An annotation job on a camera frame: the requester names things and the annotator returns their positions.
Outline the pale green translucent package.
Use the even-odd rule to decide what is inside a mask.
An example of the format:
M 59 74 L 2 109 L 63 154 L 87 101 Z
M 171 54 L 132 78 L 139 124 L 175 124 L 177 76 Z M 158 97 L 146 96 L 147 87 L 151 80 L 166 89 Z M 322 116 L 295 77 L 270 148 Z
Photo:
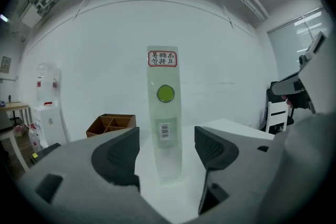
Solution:
M 182 106 L 178 48 L 148 46 L 147 83 L 156 169 L 162 185 L 182 174 Z

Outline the white ceiling junction box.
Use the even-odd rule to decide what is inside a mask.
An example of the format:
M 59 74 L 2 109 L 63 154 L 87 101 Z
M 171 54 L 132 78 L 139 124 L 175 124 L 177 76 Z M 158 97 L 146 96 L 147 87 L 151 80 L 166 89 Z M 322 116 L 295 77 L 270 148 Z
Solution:
M 28 3 L 20 14 L 19 18 L 23 24 L 33 28 L 42 19 L 42 15 L 39 13 L 34 4 Z

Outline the white water dispenser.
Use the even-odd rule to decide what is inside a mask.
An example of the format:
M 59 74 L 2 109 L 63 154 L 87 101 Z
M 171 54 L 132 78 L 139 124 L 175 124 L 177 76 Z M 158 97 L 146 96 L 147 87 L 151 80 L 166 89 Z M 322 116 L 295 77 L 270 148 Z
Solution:
M 32 114 L 42 148 L 67 144 L 59 107 L 37 106 L 32 108 Z

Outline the black box yellow sticker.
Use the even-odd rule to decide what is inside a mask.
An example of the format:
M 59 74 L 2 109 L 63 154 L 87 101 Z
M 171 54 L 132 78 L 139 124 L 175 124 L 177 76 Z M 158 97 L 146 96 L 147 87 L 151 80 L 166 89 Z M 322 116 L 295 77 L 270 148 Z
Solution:
M 37 153 L 33 153 L 30 158 L 30 162 L 32 165 L 35 165 L 40 160 L 45 158 L 47 155 L 49 155 L 52 151 L 60 147 L 61 145 L 59 143 L 55 143 L 47 148 L 42 149 L 41 151 L 38 151 Z

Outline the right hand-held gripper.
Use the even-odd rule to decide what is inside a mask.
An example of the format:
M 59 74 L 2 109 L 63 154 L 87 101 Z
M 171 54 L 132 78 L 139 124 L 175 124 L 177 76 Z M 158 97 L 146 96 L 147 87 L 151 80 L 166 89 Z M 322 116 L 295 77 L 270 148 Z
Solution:
M 314 114 L 331 113 L 331 39 L 319 32 L 306 53 L 300 72 L 276 82 L 275 95 L 297 94 L 305 90 L 308 106 Z

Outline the light wooden side table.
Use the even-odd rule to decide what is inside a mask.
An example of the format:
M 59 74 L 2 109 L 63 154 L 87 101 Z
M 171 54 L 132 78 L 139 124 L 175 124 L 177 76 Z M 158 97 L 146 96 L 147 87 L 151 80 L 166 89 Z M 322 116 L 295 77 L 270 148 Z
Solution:
M 9 112 L 16 112 L 22 121 L 22 125 L 29 127 L 31 124 L 30 108 L 22 102 L 8 102 L 0 107 L 0 130 L 10 127 Z

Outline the white window blinds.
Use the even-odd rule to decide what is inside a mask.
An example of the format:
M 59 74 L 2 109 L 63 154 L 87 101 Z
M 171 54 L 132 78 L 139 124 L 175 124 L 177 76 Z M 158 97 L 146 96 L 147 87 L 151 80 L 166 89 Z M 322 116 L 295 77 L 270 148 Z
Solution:
M 323 7 L 314 9 L 268 32 L 274 50 L 278 78 L 283 79 L 299 70 L 299 56 L 322 32 L 329 36 L 333 22 Z

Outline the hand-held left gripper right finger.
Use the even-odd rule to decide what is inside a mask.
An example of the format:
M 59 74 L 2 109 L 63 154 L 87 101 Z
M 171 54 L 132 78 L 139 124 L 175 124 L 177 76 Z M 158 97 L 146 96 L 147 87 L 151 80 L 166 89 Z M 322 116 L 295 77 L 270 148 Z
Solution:
M 267 140 L 197 126 L 194 142 L 206 174 L 198 217 L 188 224 L 257 224 L 280 162 L 282 138 Z

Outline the white chair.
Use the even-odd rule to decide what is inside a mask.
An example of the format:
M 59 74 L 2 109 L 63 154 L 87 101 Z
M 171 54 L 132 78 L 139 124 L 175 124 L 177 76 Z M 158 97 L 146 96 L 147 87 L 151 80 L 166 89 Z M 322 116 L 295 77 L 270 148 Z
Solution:
M 283 131 L 287 128 L 288 104 L 286 102 L 272 103 L 268 102 L 268 114 L 266 123 L 266 133 L 269 133 L 271 126 L 283 124 Z

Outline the person's grey hoodie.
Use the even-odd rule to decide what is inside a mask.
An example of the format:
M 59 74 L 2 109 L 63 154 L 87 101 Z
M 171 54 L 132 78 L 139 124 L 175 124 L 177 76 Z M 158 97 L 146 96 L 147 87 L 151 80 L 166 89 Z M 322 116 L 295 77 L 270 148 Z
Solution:
M 284 141 L 279 166 L 260 204 L 258 224 L 288 221 L 316 194 L 336 154 L 336 112 L 299 122 Z

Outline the clear water bottle red label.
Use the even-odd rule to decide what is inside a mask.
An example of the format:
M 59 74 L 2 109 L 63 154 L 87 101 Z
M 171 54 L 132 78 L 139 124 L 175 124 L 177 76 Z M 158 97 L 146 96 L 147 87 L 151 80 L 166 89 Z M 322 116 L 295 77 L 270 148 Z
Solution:
M 61 70 L 52 62 L 42 62 L 37 66 L 37 104 L 39 106 L 60 105 Z
M 41 151 L 43 147 L 40 144 L 40 139 L 35 124 L 30 124 L 28 130 L 28 136 L 34 152 L 37 153 Z

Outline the white table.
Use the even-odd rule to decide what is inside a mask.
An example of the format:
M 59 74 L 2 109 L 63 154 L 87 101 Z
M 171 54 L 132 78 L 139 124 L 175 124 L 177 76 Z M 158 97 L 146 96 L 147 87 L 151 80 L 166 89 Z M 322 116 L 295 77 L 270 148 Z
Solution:
M 141 197 L 165 220 L 172 224 L 182 224 L 198 217 L 198 207 L 202 196 L 205 168 L 194 147 L 193 125 L 182 128 L 182 173 L 166 184 L 159 180 L 155 164 L 152 135 L 140 132 L 140 151 L 135 161 L 135 173 L 140 178 Z M 256 197 L 241 201 L 238 195 L 221 205 L 227 213 L 219 212 L 204 218 L 203 224 L 254 224 L 256 221 Z

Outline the wooden divider box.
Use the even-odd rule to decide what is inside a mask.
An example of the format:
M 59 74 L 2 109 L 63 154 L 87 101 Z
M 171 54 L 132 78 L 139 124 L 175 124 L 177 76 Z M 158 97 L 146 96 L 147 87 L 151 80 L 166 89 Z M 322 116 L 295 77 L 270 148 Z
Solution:
M 97 136 L 103 133 L 118 131 L 136 127 L 135 115 L 108 114 L 98 116 L 86 131 L 87 137 Z

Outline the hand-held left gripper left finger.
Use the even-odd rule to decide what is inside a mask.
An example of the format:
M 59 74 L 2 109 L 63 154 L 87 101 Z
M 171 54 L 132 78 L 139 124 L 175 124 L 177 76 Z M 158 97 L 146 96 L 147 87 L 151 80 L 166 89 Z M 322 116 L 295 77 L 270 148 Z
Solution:
M 140 194 L 137 127 L 60 146 L 19 180 L 51 224 L 170 224 Z

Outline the framed wall picture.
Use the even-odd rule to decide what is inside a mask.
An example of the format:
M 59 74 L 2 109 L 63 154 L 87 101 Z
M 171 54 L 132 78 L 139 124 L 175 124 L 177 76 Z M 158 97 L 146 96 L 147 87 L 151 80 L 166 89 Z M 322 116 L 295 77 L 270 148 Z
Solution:
M 9 74 L 10 67 L 11 67 L 11 60 L 12 59 L 9 58 L 9 57 L 5 57 L 5 56 L 2 57 L 2 62 L 1 62 L 1 65 L 0 65 L 0 72 L 1 73 Z

